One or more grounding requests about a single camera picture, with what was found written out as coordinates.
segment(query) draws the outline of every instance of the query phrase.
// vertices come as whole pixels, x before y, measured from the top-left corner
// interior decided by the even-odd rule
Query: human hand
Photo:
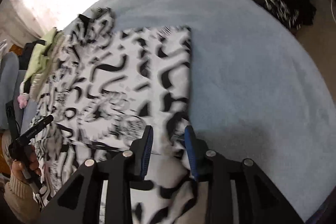
[[[37,175],[41,175],[41,169],[39,168],[39,161],[37,160],[37,155],[35,153],[35,147],[33,145],[30,145],[31,147],[31,154],[29,156],[29,168],[33,170]],[[13,161],[12,163],[12,173],[13,175],[20,181],[27,183],[25,177],[23,176],[22,170],[23,170],[24,164],[18,160]]]

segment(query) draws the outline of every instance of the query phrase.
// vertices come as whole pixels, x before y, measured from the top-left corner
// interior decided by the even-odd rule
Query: sleeve
[[[33,199],[31,187],[11,173],[5,185],[4,198],[18,220],[25,224],[35,223],[40,216],[39,206]]]

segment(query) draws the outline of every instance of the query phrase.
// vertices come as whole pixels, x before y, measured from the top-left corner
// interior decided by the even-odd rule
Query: person's arm
[[[30,157],[30,169],[41,175],[39,162],[33,148]],[[14,161],[11,167],[10,181],[5,185],[4,198],[14,215],[23,223],[35,223],[40,216],[39,205],[33,199],[31,187],[25,183],[22,163]]]

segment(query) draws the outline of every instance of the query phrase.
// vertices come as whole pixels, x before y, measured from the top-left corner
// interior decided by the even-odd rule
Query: black and white patterned fabric
[[[174,221],[197,200],[198,185],[172,156],[183,149],[176,141],[188,124],[190,29],[113,32],[113,25],[110,9],[100,10],[96,19],[79,15],[43,87],[31,123],[54,116],[33,142],[42,167],[43,200],[48,202],[85,159],[106,160],[109,151],[128,149],[149,124],[152,157],[147,181],[131,191],[133,215],[138,223]],[[162,161],[168,173],[162,172]],[[186,208],[180,204],[173,213],[168,210],[173,193],[185,183],[191,184],[184,193],[193,201],[187,199]],[[181,197],[183,203],[188,195]]]

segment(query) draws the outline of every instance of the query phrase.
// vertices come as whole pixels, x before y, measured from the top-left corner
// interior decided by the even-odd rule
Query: metal rivet
[[[133,152],[131,150],[126,150],[123,152],[123,156],[128,158],[133,155]]]
[[[216,156],[216,152],[213,151],[213,150],[208,150],[205,152],[205,154],[208,156],[208,157],[214,157]]]
[[[95,161],[93,159],[88,159],[85,161],[85,166],[90,167],[95,164]]]
[[[245,159],[244,160],[244,164],[246,165],[246,166],[252,166],[253,165],[253,160],[251,160],[251,159]]]

